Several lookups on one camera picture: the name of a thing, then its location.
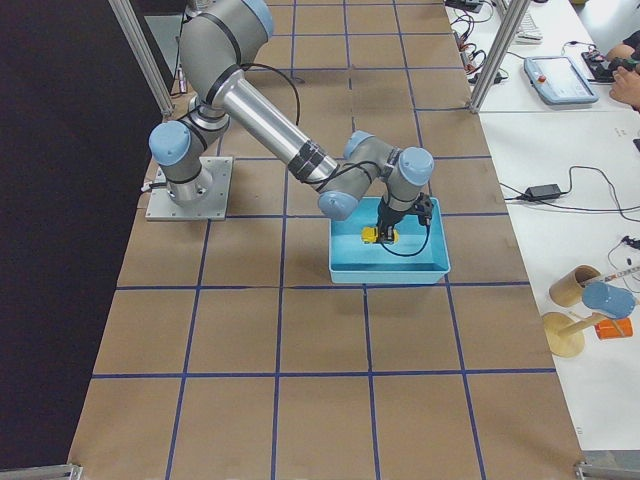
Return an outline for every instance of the keyboard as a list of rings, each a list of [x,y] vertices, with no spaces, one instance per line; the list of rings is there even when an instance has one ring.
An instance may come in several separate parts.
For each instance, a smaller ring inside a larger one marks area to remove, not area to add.
[[[494,0],[496,9],[503,18],[507,13],[507,8],[509,8],[510,2],[511,0]],[[536,22],[533,21],[528,10],[525,12],[524,17],[522,17],[522,21],[520,22],[514,41],[516,43],[542,43],[542,32],[536,25]]]

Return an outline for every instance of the yellow object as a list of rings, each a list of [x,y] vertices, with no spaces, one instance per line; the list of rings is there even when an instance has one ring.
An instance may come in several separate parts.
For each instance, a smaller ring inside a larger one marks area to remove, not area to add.
[[[360,238],[364,243],[376,243],[378,241],[378,227],[364,227],[360,232]],[[397,230],[393,231],[393,243],[400,240],[400,234]]]
[[[364,243],[376,243],[378,240],[378,228],[377,227],[364,227],[360,234]]]

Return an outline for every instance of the person's hand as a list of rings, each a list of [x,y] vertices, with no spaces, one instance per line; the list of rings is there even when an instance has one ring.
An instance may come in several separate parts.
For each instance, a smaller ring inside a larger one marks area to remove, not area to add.
[[[640,108],[640,75],[618,67],[613,72],[615,82],[609,92],[609,96],[618,102],[626,103],[635,108]]]

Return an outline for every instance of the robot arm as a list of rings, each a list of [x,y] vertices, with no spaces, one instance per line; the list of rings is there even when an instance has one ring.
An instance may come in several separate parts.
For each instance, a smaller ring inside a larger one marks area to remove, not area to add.
[[[415,213],[433,158],[423,149],[401,150],[365,132],[353,134],[345,162],[331,158],[244,76],[241,65],[255,59],[272,33],[273,20],[263,0],[218,0],[184,26],[182,67],[199,105],[177,122],[159,125],[150,137],[174,201],[195,201],[206,192],[210,181],[198,157],[224,133],[231,117],[320,194],[318,206],[332,219],[348,218],[380,178],[387,192],[378,209],[375,241],[392,242],[393,226]]]

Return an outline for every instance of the metal bracket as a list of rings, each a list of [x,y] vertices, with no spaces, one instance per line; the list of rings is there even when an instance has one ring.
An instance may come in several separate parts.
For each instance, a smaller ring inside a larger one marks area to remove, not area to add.
[[[576,463],[573,469],[579,480],[585,480],[587,478],[600,478],[606,480],[640,480],[640,470],[595,467],[582,462]]]
[[[224,220],[226,218],[233,157],[200,157],[200,162],[213,177],[213,184],[207,194],[191,205],[178,205],[171,199],[166,188],[154,188],[147,207],[147,220]],[[155,183],[163,182],[165,182],[164,173],[158,169]]]
[[[82,467],[72,464],[0,471],[0,480],[80,480],[81,477]]]

